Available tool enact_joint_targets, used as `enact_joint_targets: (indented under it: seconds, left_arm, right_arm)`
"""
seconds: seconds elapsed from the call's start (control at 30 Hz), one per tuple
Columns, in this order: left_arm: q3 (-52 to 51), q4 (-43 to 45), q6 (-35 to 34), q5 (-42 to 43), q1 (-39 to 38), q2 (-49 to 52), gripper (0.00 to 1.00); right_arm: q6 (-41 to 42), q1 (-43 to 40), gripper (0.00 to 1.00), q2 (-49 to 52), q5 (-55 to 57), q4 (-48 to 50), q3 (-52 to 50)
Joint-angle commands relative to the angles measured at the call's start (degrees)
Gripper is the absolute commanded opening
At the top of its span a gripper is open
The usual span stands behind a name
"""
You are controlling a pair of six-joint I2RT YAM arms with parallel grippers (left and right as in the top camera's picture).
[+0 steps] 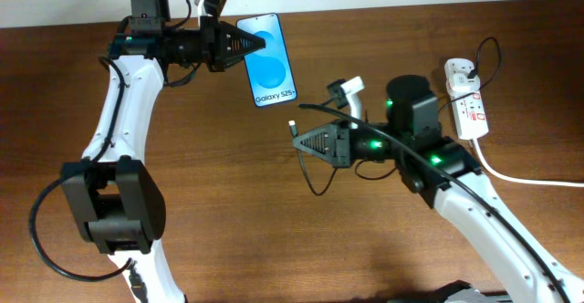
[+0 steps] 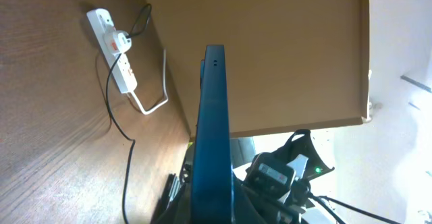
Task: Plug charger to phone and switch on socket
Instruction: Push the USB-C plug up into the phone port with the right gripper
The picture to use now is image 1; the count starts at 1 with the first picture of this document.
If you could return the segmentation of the blue Galaxy smartphone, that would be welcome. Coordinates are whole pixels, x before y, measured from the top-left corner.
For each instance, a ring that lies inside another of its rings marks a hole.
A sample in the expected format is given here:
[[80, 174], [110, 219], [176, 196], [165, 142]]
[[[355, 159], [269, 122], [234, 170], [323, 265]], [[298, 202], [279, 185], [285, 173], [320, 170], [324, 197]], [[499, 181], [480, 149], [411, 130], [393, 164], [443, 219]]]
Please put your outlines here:
[[245, 56], [250, 89], [256, 107], [264, 108], [297, 99], [297, 87], [277, 14], [239, 19], [239, 29], [265, 40], [266, 46]]

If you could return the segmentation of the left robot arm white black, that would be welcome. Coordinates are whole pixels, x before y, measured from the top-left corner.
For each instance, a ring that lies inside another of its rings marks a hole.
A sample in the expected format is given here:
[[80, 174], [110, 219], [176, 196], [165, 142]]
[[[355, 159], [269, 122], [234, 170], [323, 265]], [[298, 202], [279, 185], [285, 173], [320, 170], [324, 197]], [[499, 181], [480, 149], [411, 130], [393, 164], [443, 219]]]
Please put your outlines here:
[[159, 93], [190, 82], [205, 65], [223, 72], [265, 47], [219, 16], [226, 0], [196, 0], [198, 27], [172, 24], [168, 0], [130, 0], [105, 58], [109, 89], [98, 126], [62, 188], [80, 236], [118, 267], [137, 302], [184, 302], [162, 247], [163, 195], [145, 167]]

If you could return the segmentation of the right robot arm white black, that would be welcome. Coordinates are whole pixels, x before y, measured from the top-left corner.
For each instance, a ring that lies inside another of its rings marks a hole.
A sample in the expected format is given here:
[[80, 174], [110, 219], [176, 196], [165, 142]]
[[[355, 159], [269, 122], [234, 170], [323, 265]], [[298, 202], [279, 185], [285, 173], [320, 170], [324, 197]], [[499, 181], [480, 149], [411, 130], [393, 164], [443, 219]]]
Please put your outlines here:
[[360, 78], [332, 83], [340, 89], [335, 109], [312, 110], [334, 120], [299, 133], [288, 126], [294, 148], [334, 170], [354, 162], [392, 161], [401, 182], [451, 223], [489, 266], [514, 302], [580, 302], [583, 280], [553, 257], [508, 209], [461, 144], [443, 135], [438, 99], [427, 78], [403, 75], [386, 87], [384, 122], [363, 119]]

